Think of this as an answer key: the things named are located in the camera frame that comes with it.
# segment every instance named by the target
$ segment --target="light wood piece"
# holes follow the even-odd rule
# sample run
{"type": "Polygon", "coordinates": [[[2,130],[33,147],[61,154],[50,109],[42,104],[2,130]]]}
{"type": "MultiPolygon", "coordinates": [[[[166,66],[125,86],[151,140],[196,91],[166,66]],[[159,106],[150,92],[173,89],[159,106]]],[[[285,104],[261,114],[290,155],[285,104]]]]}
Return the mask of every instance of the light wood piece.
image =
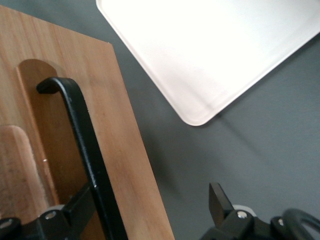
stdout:
{"type": "Polygon", "coordinates": [[[48,207],[26,133],[0,126],[0,218],[16,216],[26,224],[48,207]]]}
{"type": "Polygon", "coordinates": [[[42,60],[59,77],[79,84],[128,238],[173,240],[112,46],[3,6],[0,22],[0,125],[19,126],[27,134],[47,205],[64,203],[86,179],[70,129],[63,126],[61,98],[56,94],[35,97],[36,83],[26,77],[28,69],[22,63],[16,71],[28,59],[42,60]],[[50,139],[55,130],[60,140],[50,139]],[[61,154],[59,160],[55,153],[61,154]]]}

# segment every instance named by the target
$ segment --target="black metal tab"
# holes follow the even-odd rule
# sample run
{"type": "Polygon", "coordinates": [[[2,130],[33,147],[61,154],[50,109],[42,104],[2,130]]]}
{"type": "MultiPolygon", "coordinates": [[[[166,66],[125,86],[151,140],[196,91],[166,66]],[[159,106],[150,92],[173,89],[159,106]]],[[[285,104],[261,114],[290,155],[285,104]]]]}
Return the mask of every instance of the black metal tab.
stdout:
{"type": "Polygon", "coordinates": [[[217,182],[209,185],[209,210],[216,227],[220,227],[228,214],[234,210],[224,190],[217,182]]]}

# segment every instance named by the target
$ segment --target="wooden block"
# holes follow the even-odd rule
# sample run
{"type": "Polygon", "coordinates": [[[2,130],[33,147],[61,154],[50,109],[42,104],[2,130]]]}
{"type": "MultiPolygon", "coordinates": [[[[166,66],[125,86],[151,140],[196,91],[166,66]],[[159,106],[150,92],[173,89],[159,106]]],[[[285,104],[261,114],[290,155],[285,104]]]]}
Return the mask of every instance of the wooden block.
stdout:
{"type": "Polygon", "coordinates": [[[16,216],[26,224],[48,207],[33,151],[17,126],[0,126],[0,218],[16,216]]]}

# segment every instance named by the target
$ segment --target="black ring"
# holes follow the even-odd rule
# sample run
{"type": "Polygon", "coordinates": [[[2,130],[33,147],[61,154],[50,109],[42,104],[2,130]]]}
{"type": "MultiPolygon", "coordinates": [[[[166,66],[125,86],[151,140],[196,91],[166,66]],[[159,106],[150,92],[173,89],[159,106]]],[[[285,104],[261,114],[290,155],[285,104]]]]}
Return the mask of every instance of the black ring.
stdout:
{"type": "Polygon", "coordinates": [[[320,233],[320,220],[299,209],[288,209],[283,213],[283,223],[295,240],[314,240],[306,224],[320,233]]]}

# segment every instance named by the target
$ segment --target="wooden panel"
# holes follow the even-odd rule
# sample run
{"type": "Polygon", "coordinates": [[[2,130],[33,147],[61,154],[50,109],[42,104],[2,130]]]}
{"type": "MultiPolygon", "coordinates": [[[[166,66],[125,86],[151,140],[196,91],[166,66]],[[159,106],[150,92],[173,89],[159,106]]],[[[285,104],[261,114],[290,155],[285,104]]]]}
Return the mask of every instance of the wooden panel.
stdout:
{"type": "Polygon", "coordinates": [[[52,115],[61,99],[41,95],[37,101],[43,108],[33,108],[33,100],[22,94],[26,89],[21,88],[15,70],[27,59],[50,64],[59,77],[74,79],[82,89],[129,239],[174,239],[112,46],[3,6],[0,22],[0,125],[19,126],[28,135],[48,204],[67,200],[84,176],[77,157],[66,156],[75,163],[71,167],[48,158],[71,140],[65,137],[51,148],[45,146],[47,141],[42,142],[46,123],[39,121],[45,108],[49,113],[43,117],[51,114],[52,127],[59,134],[63,131],[62,113],[52,115]],[[45,168],[48,163],[52,178],[45,168]],[[62,189],[65,181],[69,185],[62,189]]]}

